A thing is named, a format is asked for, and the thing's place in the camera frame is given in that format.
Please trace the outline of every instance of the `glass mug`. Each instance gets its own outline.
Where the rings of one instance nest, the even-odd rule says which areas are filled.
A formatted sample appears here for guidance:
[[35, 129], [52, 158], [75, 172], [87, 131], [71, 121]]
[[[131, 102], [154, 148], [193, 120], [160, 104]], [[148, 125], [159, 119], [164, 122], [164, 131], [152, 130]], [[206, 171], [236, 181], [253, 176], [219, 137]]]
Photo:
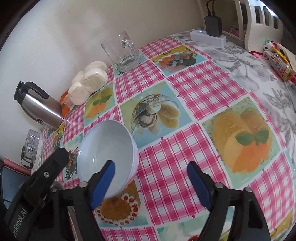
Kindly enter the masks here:
[[141, 62], [139, 50], [125, 31], [116, 39], [105, 40], [101, 46], [121, 72], [128, 71]]

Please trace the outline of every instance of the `kettle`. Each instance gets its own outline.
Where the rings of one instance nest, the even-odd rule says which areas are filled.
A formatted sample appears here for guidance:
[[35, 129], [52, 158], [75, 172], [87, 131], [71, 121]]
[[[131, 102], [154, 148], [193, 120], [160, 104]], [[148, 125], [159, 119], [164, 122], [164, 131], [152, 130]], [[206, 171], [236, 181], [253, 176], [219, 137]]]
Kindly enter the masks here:
[[61, 104], [33, 82], [20, 81], [14, 98], [33, 120], [57, 130], [63, 121]]

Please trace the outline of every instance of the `white wall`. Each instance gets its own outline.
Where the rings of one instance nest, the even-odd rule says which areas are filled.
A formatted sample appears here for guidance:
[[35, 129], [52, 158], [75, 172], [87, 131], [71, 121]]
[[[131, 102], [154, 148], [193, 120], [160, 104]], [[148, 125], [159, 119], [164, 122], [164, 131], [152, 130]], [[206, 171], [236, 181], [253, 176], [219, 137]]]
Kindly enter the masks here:
[[126, 30], [141, 47], [201, 26], [196, 0], [41, 0], [0, 51], [0, 157], [20, 163], [28, 130], [42, 128], [13, 100], [20, 80], [59, 99], [87, 64], [111, 64], [100, 46], [108, 36]]

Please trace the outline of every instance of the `checkered tablecloth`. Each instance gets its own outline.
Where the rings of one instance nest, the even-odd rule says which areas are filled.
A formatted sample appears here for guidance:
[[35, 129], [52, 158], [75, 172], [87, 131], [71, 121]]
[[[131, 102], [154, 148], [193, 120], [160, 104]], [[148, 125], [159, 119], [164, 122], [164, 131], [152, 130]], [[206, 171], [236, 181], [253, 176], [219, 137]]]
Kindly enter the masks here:
[[[168, 74], [152, 60], [180, 45], [185, 45], [201, 56], [201, 61]], [[229, 72], [218, 66], [207, 54], [190, 44], [180, 42], [178, 38], [166, 37], [154, 41], [142, 47], [141, 51], [146, 60], [134, 69], [115, 77], [114, 68], [108, 68], [108, 84], [113, 87], [114, 106], [87, 124], [84, 118], [85, 104], [77, 107], [65, 118], [59, 146], [66, 146], [80, 134], [84, 137], [101, 121], [123, 122], [121, 104], [162, 81], [172, 88], [192, 121], [150, 145], [139, 148], [140, 161], [135, 179], [141, 201], [147, 210], [148, 225], [101, 228], [105, 239], [165, 241], [160, 230], [171, 223], [180, 224], [203, 213], [205, 208], [201, 206], [186, 173], [190, 161], [196, 161], [203, 172], [208, 173], [215, 182], [222, 182], [232, 188], [234, 181], [203, 123], [246, 98], [257, 106], [275, 136], [273, 145], [279, 146], [270, 163], [243, 183], [254, 191], [266, 216], [269, 230], [275, 230], [296, 206], [295, 173], [279, 130], [255, 94], [239, 85]], [[43, 161], [54, 151], [54, 136], [55, 133], [48, 129], [43, 132]], [[69, 180], [64, 176], [61, 172], [57, 180], [65, 188], [78, 185], [78, 176]]]

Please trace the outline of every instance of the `power strip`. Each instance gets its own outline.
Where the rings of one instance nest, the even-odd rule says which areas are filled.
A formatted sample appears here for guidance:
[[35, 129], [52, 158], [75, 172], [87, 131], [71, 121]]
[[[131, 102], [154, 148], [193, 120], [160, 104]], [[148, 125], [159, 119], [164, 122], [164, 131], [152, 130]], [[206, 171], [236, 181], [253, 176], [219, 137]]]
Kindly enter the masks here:
[[202, 30], [193, 30], [190, 32], [190, 37], [192, 41], [207, 43], [221, 48], [226, 45], [226, 36], [221, 35], [217, 38], [207, 35], [207, 32]]

